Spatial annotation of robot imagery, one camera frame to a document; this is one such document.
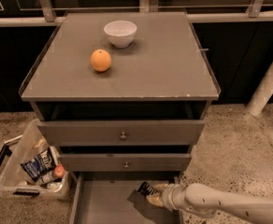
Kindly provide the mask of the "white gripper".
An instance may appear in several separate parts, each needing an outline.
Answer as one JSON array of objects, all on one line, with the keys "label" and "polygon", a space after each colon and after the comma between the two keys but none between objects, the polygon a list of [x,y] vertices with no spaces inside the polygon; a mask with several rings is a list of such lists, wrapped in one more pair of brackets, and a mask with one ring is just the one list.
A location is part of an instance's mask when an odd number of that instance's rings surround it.
[{"label": "white gripper", "polygon": [[152,205],[170,210],[182,210],[185,207],[185,188],[178,184],[157,184],[154,188],[162,192],[148,195],[146,199]]}]

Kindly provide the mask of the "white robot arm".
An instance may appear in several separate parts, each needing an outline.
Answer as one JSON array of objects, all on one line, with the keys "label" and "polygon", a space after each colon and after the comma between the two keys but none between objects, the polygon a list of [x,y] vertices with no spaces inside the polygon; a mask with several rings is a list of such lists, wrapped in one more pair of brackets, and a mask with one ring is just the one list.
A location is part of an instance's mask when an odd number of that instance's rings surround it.
[{"label": "white robot arm", "polygon": [[219,191],[203,184],[187,187],[179,184],[144,182],[139,192],[153,205],[186,211],[199,217],[214,217],[217,210],[251,224],[273,224],[273,199]]}]

